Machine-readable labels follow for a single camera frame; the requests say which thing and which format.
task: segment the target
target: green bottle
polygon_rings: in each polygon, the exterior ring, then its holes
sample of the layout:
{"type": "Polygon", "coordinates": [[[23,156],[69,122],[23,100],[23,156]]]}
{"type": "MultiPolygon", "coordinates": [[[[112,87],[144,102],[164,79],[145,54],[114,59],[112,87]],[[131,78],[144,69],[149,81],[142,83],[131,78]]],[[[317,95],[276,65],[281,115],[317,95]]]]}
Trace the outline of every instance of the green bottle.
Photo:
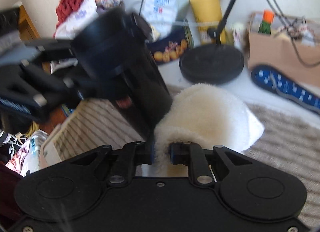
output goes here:
{"type": "Polygon", "coordinates": [[[273,22],[274,17],[275,14],[272,11],[265,10],[258,33],[271,35],[271,23],[273,22]]]}

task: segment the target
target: lamp base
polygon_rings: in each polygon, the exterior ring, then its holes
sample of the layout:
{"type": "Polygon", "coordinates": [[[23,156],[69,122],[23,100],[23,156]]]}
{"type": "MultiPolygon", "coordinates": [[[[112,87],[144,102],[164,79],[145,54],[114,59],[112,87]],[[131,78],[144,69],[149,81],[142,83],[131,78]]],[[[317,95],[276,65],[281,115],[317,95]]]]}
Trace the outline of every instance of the lamp base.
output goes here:
{"type": "Polygon", "coordinates": [[[183,54],[179,66],[183,77],[190,82],[223,84],[242,72],[244,56],[230,45],[207,44],[183,54]]]}

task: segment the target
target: dark red fabric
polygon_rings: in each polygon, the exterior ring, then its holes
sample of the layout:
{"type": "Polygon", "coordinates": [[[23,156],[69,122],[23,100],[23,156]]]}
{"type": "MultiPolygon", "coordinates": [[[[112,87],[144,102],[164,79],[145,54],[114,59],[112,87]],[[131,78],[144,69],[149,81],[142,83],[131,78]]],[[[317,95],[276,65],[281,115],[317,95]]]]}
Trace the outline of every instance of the dark red fabric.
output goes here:
{"type": "Polygon", "coordinates": [[[58,24],[56,27],[62,24],[72,12],[77,11],[82,2],[83,0],[60,0],[56,8],[58,16],[58,24]]]}
{"type": "Polygon", "coordinates": [[[22,217],[14,199],[14,189],[23,177],[0,164],[0,223],[6,229],[22,217]]]}

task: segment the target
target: white fluffy cloth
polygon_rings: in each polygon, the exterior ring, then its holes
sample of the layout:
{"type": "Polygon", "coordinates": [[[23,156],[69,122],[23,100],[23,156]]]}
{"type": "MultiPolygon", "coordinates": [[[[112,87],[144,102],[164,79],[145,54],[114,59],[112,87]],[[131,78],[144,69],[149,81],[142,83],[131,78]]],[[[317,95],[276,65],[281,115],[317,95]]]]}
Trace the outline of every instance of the white fluffy cloth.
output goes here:
{"type": "Polygon", "coordinates": [[[264,126],[248,107],[229,92],[207,84],[194,85],[178,94],[169,113],[155,128],[155,163],[146,176],[181,177],[186,166],[170,163],[168,146],[194,142],[205,149],[224,145],[241,152],[263,134],[264,126]]]}

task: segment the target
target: brown striped blanket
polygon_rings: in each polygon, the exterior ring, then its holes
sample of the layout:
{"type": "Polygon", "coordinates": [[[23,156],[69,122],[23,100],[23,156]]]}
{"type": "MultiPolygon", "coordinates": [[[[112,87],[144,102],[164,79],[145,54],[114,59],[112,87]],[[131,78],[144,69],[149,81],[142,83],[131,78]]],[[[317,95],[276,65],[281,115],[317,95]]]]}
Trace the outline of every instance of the brown striped blanket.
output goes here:
{"type": "MultiPolygon", "coordinates": [[[[265,125],[265,133],[245,155],[298,177],[308,190],[300,218],[316,226],[320,223],[320,130],[264,107],[249,107],[265,125]]],[[[104,144],[119,149],[141,137],[111,103],[89,100],[81,102],[53,140],[65,160],[104,144]]]]}

